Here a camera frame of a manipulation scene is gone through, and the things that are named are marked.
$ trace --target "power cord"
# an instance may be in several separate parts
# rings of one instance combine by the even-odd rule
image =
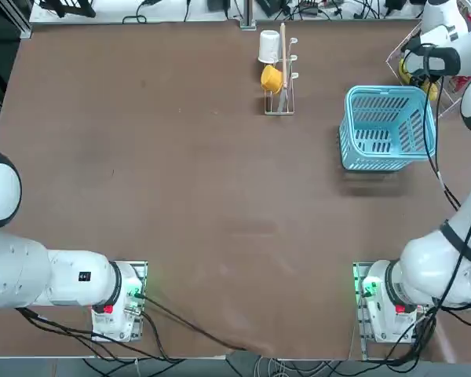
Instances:
[[[239,377],[243,377],[243,375],[241,374],[241,372],[239,372],[236,367],[234,367],[234,365],[232,365],[232,363],[230,362],[230,360],[226,357],[225,358],[225,363],[228,364],[228,366],[239,376]]]
[[[122,18],[122,23],[127,24],[128,20],[136,20],[138,24],[146,24],[148,22],[147,17],[142,14],[138,14],[142,6],[150,6],[158,3],[160,0],[143,0],[140,5],[136,8],[136,13],[133,16],[125,16]]]
[[[191,0],[187,0],[187,11],[185,12],[185,17],[184,17],[184,19],[183,19],[183,22],[187,22],[188,11],[190,10],[190,1],[191,1]]]
[[[147,352],[144,352],[143,350],[139,350],[138,348],[135,348],[135,347],[132,347],[132,346],[129,346],[128,344],[124,343],[124,342],[120,342],[118,340],[114,340],[106,335],[103,335],[103,334],[97,334],[96,332],[93,332],[93,331],[88,331],[88,330],[80,330],[80,329],[76,329],[76,328],[70,328],[68,326],[64,326],[62,324],[58,324],[57,322],[55,321],[51,321],[51,320],[47,320],[43,317],[40,317],[36,312],[34,312],[33,310],[30,310],[30,309],[25,309],[25,308],[19,308],[19,309],[16,309],[30,324],[32,324],[33,326],[35,326],[36,328],[39,328],[43,331],[46,331],[46,332],[52,332],[54,334],[58,334],[58,335],[64,335],[64,336],[67,336],[69,338],[75,338],[77,340],[79,340],[81,343],[84,344],[84,346],[86,346],[87,348],[91,349],[98,357],[100,358],[103,358],[97,351],[95,351],[94,348],[90,347],[89,345],[85,344],[84,343],[84,340],[86,340],[87,342],[92,342],[94,344],[97,344],[98,346],[100,346],[101,348],[103,348],[111,357],[113,360],[116,360],[116,361],[119,361],[123,364],[126,364],[127,361],[122,361],[120,359],[118,359],[117,357],[115,357],[109,350],[108,348],[106,348],[103,344],[101,344],[101,342],[98,342],[98,341],[95,341],[89,337],[86,337],[85,335],[90,335],[91,337],[98,337],[98,338],[102,338],[102,339],[105,339],[105,340],[108,340],[109,342],[112,342],[114,344],[117,344],[123,348],[126,348],[127,350],[131,350],[131,351],[134,351],[136,353],[139,353],[141,355],[144,355],[148,358],[151,358],[151,359],[155,359],[155,360],[158,360],[158,361],[165,361],[164,359],[162,359],[161,357],[157,357],[157,356],[154,356],[154,355],[151,355],[150,353],[147,353]],[[50,326],[51,328],[47,328],[45,326],[42,326],[41,324],[38,324],[38,322],[40,322],[41,324],[46,324],[48,326]]]
[[[157,344],[157,348],[159,348],[159,353],[160,355],[164,358],[165,361],[168,361],[170,362],[171,364],[174,364],[176,363],[177,361],[181,360],[181,359],[170,359],[166,352],[164,351],[164,347],[162,346],[162,343],[160,341],[160,337],[159,337],[159,332],[157,331],[157,327],[155,326],[155,323],[154,321],[152,320],[152,318],[146,314],[146,312],[141,312],[141,316],[150,324],[150,326],[152,327],[152,331],[154,333],[154,337],[155,337],[155,343]]]
[[[182,324],[184,324],[185,326],[187,326],[188,328],[191,328],[192,330],[194,331],[197,331],[198,333],[206,336],[208,339],[211,339],[212,341],[222,345],[223,347],[227,347],[227,348],[230,348],[232,350],[238,350],[238,351],[246,351],[245,348],[243,347],[239,347],[239,346],[234,346],[232,344],[229,344],[219,338],[217,338],[216,336],[210,334],[209,332],[203,330],[202,328],[200,328],[199,326],[196,326],[194,325],[193,323],[191,322],[188,322],[186,319],[178,316],[176,313],[173,313],[173,311],[167,309],[165,306],[159,304],[157,301],[155,300],[152,300],[151,298],[145,296],[145,295],[142,295],[140,293],[136,293],[134,295],[134,297],[136,298],[141,298],[143,300],[146,300],[148,302],[150,302],[152,305],[154,306],[157,306],[158,308],[160,308],[162,311],[166,312],[167,314],[169,314],[170,316],[172,316],[173,318],[175,318],[176,320],[179,320]]]

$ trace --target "black cable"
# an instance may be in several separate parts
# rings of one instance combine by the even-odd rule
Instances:
[[[375,14],[374,9],[368,5],[368,0],[365,0],[364,2],[361,2],[360,0],[353,0],[353,1],[357,2],[358,4],[361,4],[363,6],[363,10],[361,11],[362,16],[364,15],[364,10],[366,8],[368,8],[368,10],[370,10],[372,12],[372,14],[374,15],[374,18],[380,18],[380,17],[377,17],[377,15]]]
[[[104,346],[103,344],[95,341],[95,340],[92,340],[91,338],[87,338],[86,336],[83,336],[83,335],[75,335],[75,334],[72,334],[71,332],[69,331],[58,331],[58,330],[53,330],[52,328],[46,328],[40,324],[36,324],[33,319],[30,317],[30,312],[32,312],[31,310],[27,309],[27,308],[18,308],[16,309],[30,324],[32,324],[33,326],[35,326],[36,328],[40,329],[40,330],[43,330],[43,331],[46,331],[46,332],[52,332],[53,334],[58,334],[58,335],[64,335],[64,336],[68,336],[68,337],[71,337],[71,338],[74,338],[76,340],[78,340],[81,344],[83,344],[85,347],[87,347],[89,350],[91,350],[97,357],[99,357],[100,359],[102,360],[105,360],[105,361],[118,361],[119,363],[121,364],[129,364],[129,361],[123,361],[119,358],[117,358],[117,356],[115,356],[106,346]],[[96,351],[93,347],[89,346],[88,344],[86,344],[85,342],[83,342],[82,340],[86,340],[87,342],[91,342],[93,344],[96,344],[97,346],[101,347],[103,350],[106,351],[106,353],[112,358],[112,360],[108,360],[106,357],[103,357],[98,351]]]
[[[279,16],[281,15],[281,13],[283,12],[283,8],[281,8],[281,10],[279,11],[279,13],[277,13],[277,16],[274,20],[277,20],[279,18]]]
[[[450,315],[452,315],[453,317],[455,317],[456,319],[460,320],[463,324],[467,325],[467,326],[471,326],[471,322],[468,322],[467,320],[461,318],[460,316],[458,316],[457,314],[455,314],[454,312],[450,311],[449,309],[443,309],[442,310],[445,312],[445,313],[448,313]]]
[[[86,359],[82,359],[82,361],[84,362],[85,365],[87,365],[89,368],[93,369],[101,377],[108,377],[108,373],[104,373],[104,372],[100,371],[99,369],[97,369],[96,367],[92,366]]]
[[[179,363],[183,363],[183,362],[184,362],[184,360],[180,360],[180,361],[178,361],[177,363],[174,363],[174,364],[170,365],[169,367],[164,368],[162,371],[158,371],[158,372],[156,372],[156,373],[152,373],[151,375],[148,375],[147,377],[156,377],[157,375],[161,375],[162,373],[165,373],[165,372],[169,371],[171,368],[174,368],[174,367],[176,367]]]
[[[322,14],[324,14],[324,15],[327,17],[327,19],[328,19],[329,21],[331,21],[331,18],[330,18],[330,16],[328,16],[328,13],[326,13],[324,10],[322,10],[322,9],[318,9],[318,13],[322,13]]]
[[[331,377],[331,375],[333,375],[336,371],[337,371],[337,368],[340,366],[340,364],[342,364],[344,362],[344,360],[342,361],[339,361],[337,365],[335,365],[333,368],[330,368],[331,371],[330,373],[328,373],[328,377]]]
[[[293,365],[295,368],[290,368],[287,366],[287,368],[290,368],[291,370],[294,370],[298,373],[298,375],[300,377],[305,377],[305,375],[302,373],[302,371],[300,369],[297,368],[297,366],[295,365],[295,363],[293,361],[291,361],[291,365]]]
[[[427,155],[427,159],[429,161],[429,164],[431,165],[431,169],[433,170],[433,173],[434,175],[438,178],[438,180],[440,180],[440,175],[438,174],[438,170],[436,169],[435,165],[434,165],[434,162],[433,162],[433,158],[431,157],[431,153],[429,151],[429,146],[427,144],[427,136],[426,136],[426,124],[425,124],[425,121],[426,121],[426,118],[427,118],[427,105],[429,103],[429,93],[431,91],[431,86],[432,86],[432,83],[431,81],[429,80],[429,85],[428,85],[428,88],[427,88],[427,91],[426,91],[426,94],[425,94],[425,103],[424,103],[424,116],[423,116],[423,120],[422,120],[422,137],[424,138],[424,148],[425,148],[425,153]],[[435,153],[437,152],[437,149],[438,149],[438,145],[437,143],[435,142],[435,146],[434,146],[434,149],[435,149]],[[460,202],[457,200],[457,198],[454,196],[454,194],[452,194],[451,190],[448,188],[447,185],[445,185],[445,183],[443,181],[440,180],[440,183],[443,183],[443,188],[444,188],[444,194],[445,194],[445,197],[447,198],[448,202],[450,203],[450,205],[452,205],[452,207],[457,210],[458,208],[460,208],[461,204]]]
[[[232,363],[230,362],[230,360],[228,358],[225,358],[225,363],[228,364],[228,366],[239,376],[239,377],[243,377],[243,375],[241,374],[241,372],[239,372],[236,367],[234,367],[234,365],[232,365]]]
[[[337,8],[337,14],[340,16],[340,19],[342,20],[344,17],[342,17],[342,9],[337,5],[337,2],[335,0],[331,0],[333,5],[335,5],[335,8]]]
[[[159,348],[160,355],[164,358],[164,360],[166,360],[170,363],[175,363],[176,361],[179,361],[179,360],[175,360],[175,359],[170,359],[167,356],[166,351],[164,351],[164,347],[162,347],[162,342],[160,341],[159,332],[157,331],[157,327],[155,326],[155,322],[152,320],[152,318],[146,312],[141,312],[141,316],[152,327],[152,331],[153,331],[154,337],[155,337],[155,343],[157,344],[157,348]]]
[[[134,297],[137,297],[137,298],[142,298],[148,302],[150,302],[151,304],[157,306],[158,308],[160,308],[161,310],[163,310],[164,312],[168,313],[169,315],[171,315],[172,317],[176,318],[177,320],[179,320],[180,322],[182,322],[183,324],[185,324],[187,327],[191,328],[192,330],[194,331],[197,331],[198,333],[206,336],[208,339],[211,339],[212,341],[222,345],[223,347],[227,347],[227,348],[230,348],[232,350],[238,350],[238,351],[246,351],[245,348],[243,347],[239,347],[239,346],[234,346],[232,344],[229,344],[217,337],[215,337],[214,335],[211,335],[209,332],[203,330],[202,328],[200,328],[199,326],[196,326],[194,324],[192,324],[191,322],[188,322],[187,320],[185,320],[184,318],[178,316],[177,314],[173,313],[171,310],[167,309],[165,306],[159,304],[158,302],[152,300],[151,298],[145,296],[145,295],[142,295],[142,294],[135,294]]]
[[[314,368],[311,368],[311,369],[300,369],[299,367],[297,367],[297,365],[295,365],[293,361],[291,361],[291,365],[293,365],[293,367],[286,365],[286,363],[284,365],[286,366],[286,368],[291,369],[296,372],[311,373],[311,372],[315,372],[317,368],[323,367],[324,364],[325,364],[324,361],[320,361],[318,365],[316,365]]]
[[[46,320],[42,317],[40,317],[36,312],[33,312],[32,310],[29,310],[31,313],[34,313],[35,316],[34,317],[25,317],[27,320],[36,320],[38,322],[41,322],[43,324],[48,324],[49,326],[52,326],[54,328],[59,328],[60,330],[66,332],[71,332],[71,333],[76,333],[76,334],[86,334],[86,335],[91,335],[91,336],[94,336],[94,337],[98,337],[98,338],[102,338],[102,339],[106,339],[112,343],[115,343],[115,344],[118,344],[119,346],[123,347],[123,348],[126,348],[128,350],[131,350],[131,351],[134,351],[134,352],[137,352],[137,353],[140,353],[146,357],[149,357],[151,359],[155,359],[155,360],[159,360],[159,361],[164,361],[162,358],[160,357],[157,357],[157,356],[154,356],[154,355],[151,355],[150,353],[147,353],[147,352],[144,352],[142,350],[139,350],[138,348],[135,348],[135,347],[132,347],[132,346],[129,346],[127,345],[126,343],[124,342],[120,342],[118,340],[115,340],[115,339],[112,339],[106,335],[103,335],[103,334],[97,334],[96,332],[93,332],[93,331],[87,331],[87,330],[79,330],[79,329],[76,329],[76,328],[70,328],[68,326],[64,326],[62,324],[58,324],[57,322],[54,322],[54,321],[51,321],[51,320]],[[47,331],[47,332],[53,332],[53,333],[56,333],[56,334],[59,334],[58,331],[56,330],[53,330],[53,329],[48,329],[48,328],[42,328],[42,330],[44,331]]]
[[[184,17],[184,19],[183,19],[183,22],[187,22],[188,11],[190,10],[190,1],[191,1],[191,0],[187,0],[187,11],[185,12],[185,17]]]
[[[237,8],[237,13],[241,16],[241,18],[244,18],[241,9],[239,8],[239,4],[237,3],[237,0],[234,0],[235,7]]]
[[[115,367],[113,369],[111,369],[110,371],[108,372],[102,372],[100,371],[99,369],[97,369],[96,367],[94,367],[93,365],[91,365],[86,359],[82,359],[82,361],[91,369],[93,369],[96,373],[98,373],[101,377],[109,377],[112,373],[115,373],[116,371],[119,371],[120,369],[128,366],[128,365],[131,365],[131,364],[134,364],[134,361],[130,361],[128,364],[120,364],[118,367]]]
[[[122,23],[125,24],[127,20],[136,20],[136,22],[139,24],[146,24],[148,22],[147,17],[138,13],[140,12],[140,8],[146,5],[147,2],[149,2],[149,0],[143,0],[136,8],[136,14],[134,16],[125,16],[124,18],[122,18]]]

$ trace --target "wooden stick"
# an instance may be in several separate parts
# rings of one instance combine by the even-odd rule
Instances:
[[[288,74],[287,74],[287,62],[286,62],[286,35],[285,35],[286,26],[284,22],[281,23],[281,53],[283,53],[283,87],[286,89],[288,87]]]

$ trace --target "metal rack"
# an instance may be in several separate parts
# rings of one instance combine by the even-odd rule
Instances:
[[[288,55],[286,62],[283,63],[283,59],[279,59],[273,65],[277,64],[287,64],[287,72],[289,75],[288,86],[287,88],[282,88],[281,90],[286,90],[286,97],[283,104],[283,108],[279,109],[279,98],[281,93],[274,94],[270,90],[264,90],[264,113],[266,115],[293,115],[295,113],[295,99],[294,99],[294,80],[298,78],[298,73],[293,72],[293,62],[297,61],[297,55],[291,55],[291,46],[295,43],[298,43],[298,39],[290,38],[290,43],[288,45]]]

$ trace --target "yellow object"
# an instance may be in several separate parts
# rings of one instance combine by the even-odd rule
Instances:
[[[411,74],[408,73],[408,71],[403,67],[403,59],[400,59],[400,63],[398,64],[398,73],[400,74],[403,83],[409,85],[411,80]],[[429,91],[429,99],[431,101],[436,101],[436,99],[438,98],[438,87],[436,86],[436,84],[432,84],[429,82],[428,79],[426,79],[424,83],[420,86],[420,88],[427,93],[429,85],[431,85],[431,90]]]
[[[274,94],[279,93],[283,86],[283,73],[273,65],[266,65],[261,73],[260,82],[264,90],[269,90]]]

